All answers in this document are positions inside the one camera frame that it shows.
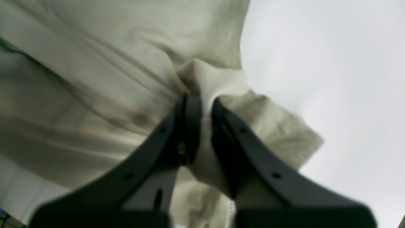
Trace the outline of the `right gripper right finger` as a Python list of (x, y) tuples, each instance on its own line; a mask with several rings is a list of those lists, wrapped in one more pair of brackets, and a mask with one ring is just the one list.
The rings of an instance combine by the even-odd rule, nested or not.
[(233, 228), (375, 228), (362, 203), (291, 168), (216, 98), (212, 145), (234, 201)]

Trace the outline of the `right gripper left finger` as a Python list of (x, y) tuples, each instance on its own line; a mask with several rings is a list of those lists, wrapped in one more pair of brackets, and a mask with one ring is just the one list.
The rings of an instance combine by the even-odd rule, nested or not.
[(123, 162), (104, 176), (42, 205), (30, 228), (172, 228), (178, 170), (199, 147), (202, 101), (183, 95), (169, 115)]

